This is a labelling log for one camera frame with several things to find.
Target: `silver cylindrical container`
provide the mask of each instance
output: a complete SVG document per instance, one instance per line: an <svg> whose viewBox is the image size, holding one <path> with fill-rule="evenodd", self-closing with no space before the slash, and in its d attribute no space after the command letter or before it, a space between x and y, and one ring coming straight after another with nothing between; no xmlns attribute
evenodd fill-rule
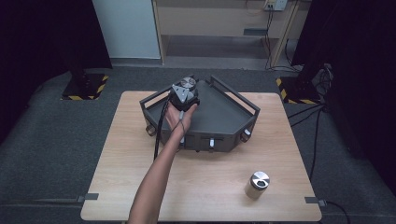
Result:
<svg viewBox="0 0 396 224"><path fill-rule="evenodd" d="M265 192L269 184L270 177L265 172L257 171L245 185L245 193L249 198L256 200Z"/></svg>

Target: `yellow and black hazard tape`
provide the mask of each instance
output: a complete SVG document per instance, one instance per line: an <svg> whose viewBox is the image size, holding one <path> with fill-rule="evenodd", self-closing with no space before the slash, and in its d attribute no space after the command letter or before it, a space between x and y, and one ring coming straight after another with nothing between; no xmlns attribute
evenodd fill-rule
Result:
<svg viewBox="0 0 396 224"><path fill-rule="evenodd" d="M320 104L320 100L290 98L280 78L276 79L276 85L279 87L280 96L285 104Z"/></svg>
<svg viewBox="0 0 396 224"><path fill-rule="evenodd" d="M96 91L95 95L68 95L68 96L62 96L61 100L96 100L100 94L103 91L103 88L106 85L108 76L103 76L102 81L98 87L98 90Z"/></svg>

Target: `carpeted floor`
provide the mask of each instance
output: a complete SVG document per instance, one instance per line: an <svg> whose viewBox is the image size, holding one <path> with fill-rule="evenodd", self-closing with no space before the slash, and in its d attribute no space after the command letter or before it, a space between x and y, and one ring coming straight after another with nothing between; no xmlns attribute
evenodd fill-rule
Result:
<svg viewBox="0 0 396 224"><path fill-rule="evenodd" d="M182 77L204 79L215 75L240 92L279 92L276 78L292 76L285 72L161 67L115 67L105 71L109 79L95 101L60 100L70 74L55 77L37 89L0 146L0 201L73 199L84 195L124 91L157 91ZM291 115L309 106L285 105L285 110ZM293 127L308 173L316 117ZM394 195L369 161L348 153L329 113L320 115L317 153L312 185L319 199L340 204L351 223L396 223ZM1 205L0 223L93 223L80 218L80 209L80 205ZM321 209L321 223L347 223L337 206L329 204Z"/></svg>

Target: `power outlet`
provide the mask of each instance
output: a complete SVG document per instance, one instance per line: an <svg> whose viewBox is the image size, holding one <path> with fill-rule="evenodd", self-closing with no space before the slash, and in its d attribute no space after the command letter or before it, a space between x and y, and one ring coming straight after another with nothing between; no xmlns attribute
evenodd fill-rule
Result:
<svg viewBox="0 0 396 224"><path fill-rule="evenodd" d="M283 11L285 10L287 3L288 0L268 0L267 6L265 6L265 10Z"/></svg>

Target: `table top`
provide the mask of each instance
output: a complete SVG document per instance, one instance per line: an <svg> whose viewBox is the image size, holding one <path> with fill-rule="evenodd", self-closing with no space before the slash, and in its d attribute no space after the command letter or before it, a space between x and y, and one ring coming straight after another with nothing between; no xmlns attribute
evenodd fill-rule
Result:
<svg viewBox="0 0 396 224"><path fill-rule="evenodd" d="M155 137L146 133L139 101L153 92L126 91L111 124L89 193L84 220L128 219L134 195L152 164ZM280 97L241 92L261 109L251 138L231 152L180 150L163 198L160 221L318 221L321 212ZM256 201L244 186L256 171L270 185Z"/></svg>

